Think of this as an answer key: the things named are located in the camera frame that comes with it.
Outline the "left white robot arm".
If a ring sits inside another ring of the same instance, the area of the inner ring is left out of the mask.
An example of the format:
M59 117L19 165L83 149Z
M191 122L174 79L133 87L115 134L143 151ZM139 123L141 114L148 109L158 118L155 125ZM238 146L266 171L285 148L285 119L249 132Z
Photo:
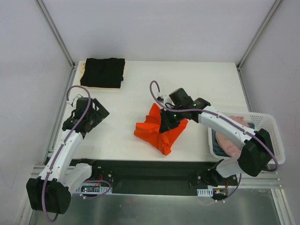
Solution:
M67 170L85 136L108 115L96 98L77 99L75 109L63 122L59 145L38 177L30 178L26 184L33 210L64 214L76 189L85 180L98 179L98 169L87 163L77 164L71 172Z

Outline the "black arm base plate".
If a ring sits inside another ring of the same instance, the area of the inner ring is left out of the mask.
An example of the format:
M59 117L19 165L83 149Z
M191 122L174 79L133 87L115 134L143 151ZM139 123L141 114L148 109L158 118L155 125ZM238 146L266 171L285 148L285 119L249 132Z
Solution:
M202 176L213 162L124 161L73 159L71 166L92 166L90 180L101 178L113 194L195 196L208 184Z

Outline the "orange t shirt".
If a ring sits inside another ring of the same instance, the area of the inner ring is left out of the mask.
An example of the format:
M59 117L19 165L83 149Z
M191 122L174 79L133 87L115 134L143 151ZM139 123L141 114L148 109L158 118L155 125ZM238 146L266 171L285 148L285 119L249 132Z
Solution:
M153 103L145 122L138 122L135 125L134 135L159 150L163 155L167 156L171 153L171 147L180 134L184 131L188 124L188 120L184 119L179 126L171 131L164 133L159 132L161 125L160 108Z

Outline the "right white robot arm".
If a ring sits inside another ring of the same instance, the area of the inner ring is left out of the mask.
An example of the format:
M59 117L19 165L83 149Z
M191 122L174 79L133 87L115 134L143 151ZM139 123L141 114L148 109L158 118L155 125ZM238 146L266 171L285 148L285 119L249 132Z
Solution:
M262 170L266 170L267 164L274 159L270 134L265 129L254 130L239 124L218 112L205 99L193 100L183 88L172 92L169 97L174 106L162 106L159 111L161 134L174 130L184 119L193 120L220 133L240 150L236 156L221 159L201 174L201 180L207 185L222 185L228 177L238 173L256 177Z

